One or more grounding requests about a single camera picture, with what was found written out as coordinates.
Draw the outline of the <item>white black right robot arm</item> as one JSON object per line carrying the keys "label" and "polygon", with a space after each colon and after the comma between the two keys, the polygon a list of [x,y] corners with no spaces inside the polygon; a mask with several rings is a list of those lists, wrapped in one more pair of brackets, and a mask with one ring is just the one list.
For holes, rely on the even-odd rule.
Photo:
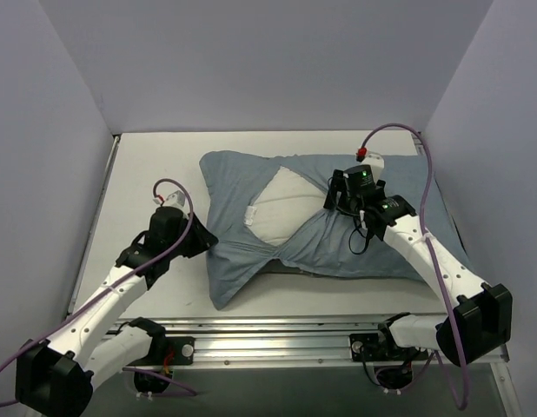
{"label": "white black right robot arm", "polygon": [[492,286],[457,260],[427,229],[422,211],[400,195],[386,195],[369,165],[335,170],[325,209],[352,218],[397,252],[437,294],[444,316],[402,313],[385,321],[376,337],[381,355],[393,359],[407,348],[438,350],[455,366],[470,364],[506,344],[512,335],[513,296]]}

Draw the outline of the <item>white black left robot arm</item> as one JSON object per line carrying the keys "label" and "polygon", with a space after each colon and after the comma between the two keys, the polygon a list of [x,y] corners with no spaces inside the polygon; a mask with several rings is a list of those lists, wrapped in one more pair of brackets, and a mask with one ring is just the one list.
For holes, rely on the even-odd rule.
{"label": "white black left robot arm", "polygon": [[150,319],[138,317],[108,341],[103,337],[176,257],[193,258],[217,242],[193,214],[158,208],[95,293],[59,329],[22,347],[16,400],[44,416],[79,416],[95,389],[124,367],[163,361],[169,354],[166,330]]}

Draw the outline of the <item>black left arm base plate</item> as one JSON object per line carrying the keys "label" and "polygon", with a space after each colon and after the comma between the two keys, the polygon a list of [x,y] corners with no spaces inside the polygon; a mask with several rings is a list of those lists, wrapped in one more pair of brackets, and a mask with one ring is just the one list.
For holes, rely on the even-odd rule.
{"label": "black left arm base plate", "polygon": [[115,358],[121,366],[187,366],[194,360],[192,337],[122,333],[113,341],[117,343]]}

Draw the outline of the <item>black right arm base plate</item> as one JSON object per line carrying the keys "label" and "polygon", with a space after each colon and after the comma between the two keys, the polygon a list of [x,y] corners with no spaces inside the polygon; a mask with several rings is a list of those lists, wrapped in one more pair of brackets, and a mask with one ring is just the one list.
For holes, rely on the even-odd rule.
{"label": "black right arm base plate", "polygon": [[379,332],[350,334],[351,359],[354,362],[425,361],[429,353],[415,347],[397,347]]}

